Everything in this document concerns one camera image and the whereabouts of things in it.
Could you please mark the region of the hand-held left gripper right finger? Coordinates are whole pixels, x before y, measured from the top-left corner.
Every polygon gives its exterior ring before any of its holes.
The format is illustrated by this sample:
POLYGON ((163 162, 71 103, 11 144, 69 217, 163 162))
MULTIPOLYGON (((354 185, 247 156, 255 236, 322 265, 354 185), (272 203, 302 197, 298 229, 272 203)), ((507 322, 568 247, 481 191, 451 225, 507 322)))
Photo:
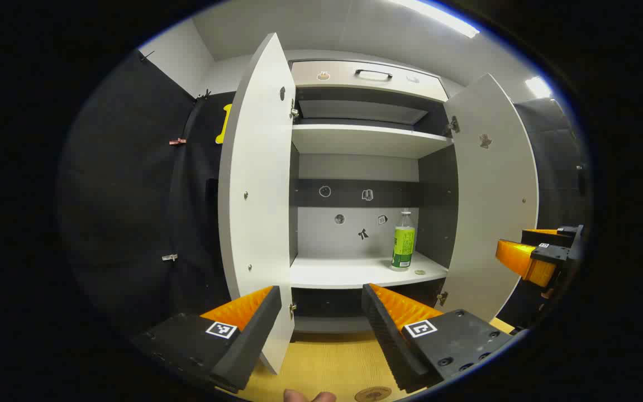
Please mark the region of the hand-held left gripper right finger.
POLYGON ((361 308, 408 394, 465 374, 513 338, 464 309, 444 313, 375 284, 363 286, 361 308))

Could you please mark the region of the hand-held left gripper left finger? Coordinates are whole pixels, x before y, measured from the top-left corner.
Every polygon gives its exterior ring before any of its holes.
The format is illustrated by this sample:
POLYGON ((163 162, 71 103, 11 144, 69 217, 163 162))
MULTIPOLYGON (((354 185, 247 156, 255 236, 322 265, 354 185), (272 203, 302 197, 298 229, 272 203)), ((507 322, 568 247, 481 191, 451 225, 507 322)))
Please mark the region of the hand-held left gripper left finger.
POLYGON ((281 308, 280 288, 268 286, 204 314, 173 315, 131 342, 191 385, 237 394, 246 387, 281 308))

